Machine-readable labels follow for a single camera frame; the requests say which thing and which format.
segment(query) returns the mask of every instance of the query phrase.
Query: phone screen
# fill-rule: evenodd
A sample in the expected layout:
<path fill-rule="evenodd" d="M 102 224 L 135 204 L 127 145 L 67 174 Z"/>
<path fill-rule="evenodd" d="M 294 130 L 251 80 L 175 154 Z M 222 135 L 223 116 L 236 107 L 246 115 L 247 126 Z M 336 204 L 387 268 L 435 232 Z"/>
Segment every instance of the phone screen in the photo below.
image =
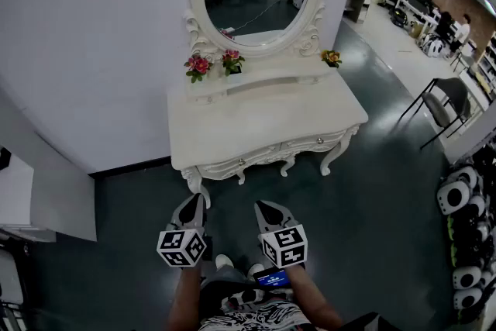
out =
<path fill-rule="evenodd" d="M 261 276 L 257 278 L 260 285 L 266 285 L 269 287 L 282 287 L 289 285 L 289 279 L 284 270 L 275 271 L 273 274 L 268 274 L 267 276 Z"/>

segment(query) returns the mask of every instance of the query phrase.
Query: fluorescent ceiling light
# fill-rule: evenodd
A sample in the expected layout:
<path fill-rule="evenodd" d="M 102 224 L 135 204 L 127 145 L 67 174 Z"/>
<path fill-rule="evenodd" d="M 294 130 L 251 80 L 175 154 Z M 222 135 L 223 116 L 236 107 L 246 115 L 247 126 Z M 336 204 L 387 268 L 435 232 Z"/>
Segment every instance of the fluorescent ceiling light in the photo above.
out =
<path fill-rule="evenodd" d="M 484 0 L 484 1 L 486 2 L 486 6 L 491 12 L 491 14 L 496 17 L 496 11 L 494 10 L 493 5 L 488 0 Z"/>

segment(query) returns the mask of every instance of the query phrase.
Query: ornate mirror frame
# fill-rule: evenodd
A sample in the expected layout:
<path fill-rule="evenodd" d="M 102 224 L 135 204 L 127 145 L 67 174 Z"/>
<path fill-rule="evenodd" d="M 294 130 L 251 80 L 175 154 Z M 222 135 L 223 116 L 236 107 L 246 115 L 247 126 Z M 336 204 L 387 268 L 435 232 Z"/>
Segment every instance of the ornate mirror frame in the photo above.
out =
<path fill-rule="evenodd" d="M 306 0 L 306 5 L 293 23 L 275 40 L 260 46 L 245 46 L 223 36 L 213 25 L 207 13 L 205 0 L 190 0 L 191 9 L 184 18 L 190 33 L 191 52 L 201 53 L 214 61 L 226 49 L 238 50 L 244 57 L 270 57 L 290 51 L 297 57 L 313 55 L 319 48 L 316 23 L 322 19 L 325 8 L 322 0 Z"/>

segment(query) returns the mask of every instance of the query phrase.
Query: baseboard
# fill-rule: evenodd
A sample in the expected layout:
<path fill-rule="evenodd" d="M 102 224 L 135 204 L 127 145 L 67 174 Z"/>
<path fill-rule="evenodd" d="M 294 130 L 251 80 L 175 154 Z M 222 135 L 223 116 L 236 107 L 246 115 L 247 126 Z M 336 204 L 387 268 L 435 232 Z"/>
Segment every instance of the baseboard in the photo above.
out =
<path fill-rule="evenodd" d="M 161 157 L 160 159 L 148 160 L 142 163 L 130 164 L 129 166 L 117 167 L 111 170 L 99 171 L 98 173 L 89 174 L 93 179 L 104 179 L 115 177 L 116 175 L 132 173 L 134 171 L 144 170 L 146 168 L 154 168 L 171 164 L 171 157 Z"/>

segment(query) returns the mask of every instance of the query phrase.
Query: white box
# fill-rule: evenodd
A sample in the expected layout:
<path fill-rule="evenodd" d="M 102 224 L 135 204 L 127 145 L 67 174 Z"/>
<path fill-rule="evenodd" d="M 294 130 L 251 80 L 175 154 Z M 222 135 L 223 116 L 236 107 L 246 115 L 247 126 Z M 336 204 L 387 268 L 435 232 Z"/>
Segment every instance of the white box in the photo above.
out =
<path fill-rule="evenodd" d="M 307 260 L 308 241 L 303 225 L 260 235 L 263 253 L 280 269 Z"/>
<path fill-rule="evenodd" d="M 194 267 L 207 248 L 196 229 L 160 232 L 157 252 L 170 267 Z"/>

